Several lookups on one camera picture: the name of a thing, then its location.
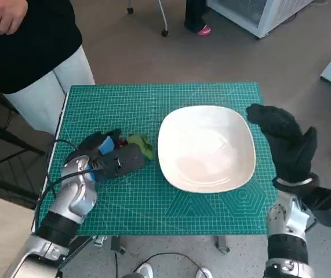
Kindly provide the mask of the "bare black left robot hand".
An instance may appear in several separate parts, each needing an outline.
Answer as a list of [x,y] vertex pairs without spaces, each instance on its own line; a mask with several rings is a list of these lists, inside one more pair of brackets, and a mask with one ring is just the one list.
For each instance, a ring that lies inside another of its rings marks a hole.
[[77,147],[75,156],[86,155],[96,158],[110,153],[121,135],[121,129],[114,129],[106,133],[97,131],[86,137]]

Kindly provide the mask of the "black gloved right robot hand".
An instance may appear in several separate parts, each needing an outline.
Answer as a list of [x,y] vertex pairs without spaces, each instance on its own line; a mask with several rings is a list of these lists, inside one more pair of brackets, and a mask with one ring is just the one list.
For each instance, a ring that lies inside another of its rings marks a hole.
[[268,141],[276,177],[290,184],[309,179],[317,130],[310,127],[303,133],[294,116],[282,108],[252,104],[246,112],[248,121],[258,125]]

